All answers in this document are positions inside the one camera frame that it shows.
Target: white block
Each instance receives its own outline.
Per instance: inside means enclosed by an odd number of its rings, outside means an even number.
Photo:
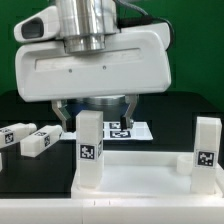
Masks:
[[[104,166],[103,113],[82,111],[76,117],[76,175],[80,188],[99,186]]]
[[[14,124],[0,129],[0,148],[13,145],[37,130],[35,124]]]
[[[222,124],[218,118],[198,117],[191,192],[214,194]]]
[[[20,142],[21,155],[36,157],[60,139],[60,125],[45,126]]]

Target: green background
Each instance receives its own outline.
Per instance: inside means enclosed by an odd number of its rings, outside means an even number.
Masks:
[[[13,28],[48,6],[47,0],[0,0],[0,94],[16,89]],[[167,18],[175,29],[168,51],[169,91],[196,92],[224,111],[224,0],[142,0],[136,4]]]

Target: white platform edge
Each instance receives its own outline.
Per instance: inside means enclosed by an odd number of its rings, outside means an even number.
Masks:
[[[155,152],[148,154],[153,158],[158,156]],[[168,160],[160,164],[172,166],[175,164],[172,158],[182,153],[165,154]],[[221,167],[217,183],[224,189]],[[214,197],[0,200],[1,224],[223,224],[223,220],[224,199]]]

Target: white rectangular block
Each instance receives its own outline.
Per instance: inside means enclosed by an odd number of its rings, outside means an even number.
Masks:
[[[76,117],[76,141],[98,144],[103,138],[103,113],[83,110]]]
[[[60,139],[60,125],[45,126],[20,142],[22,156],[36,157]]]
[[[218,118],[198,117],[191,192],[214,194],[222,124]]]
[[[96,188],[101,181],[103,157],[103,113],[82,111],[76,117],[76,175],[80,188]]]

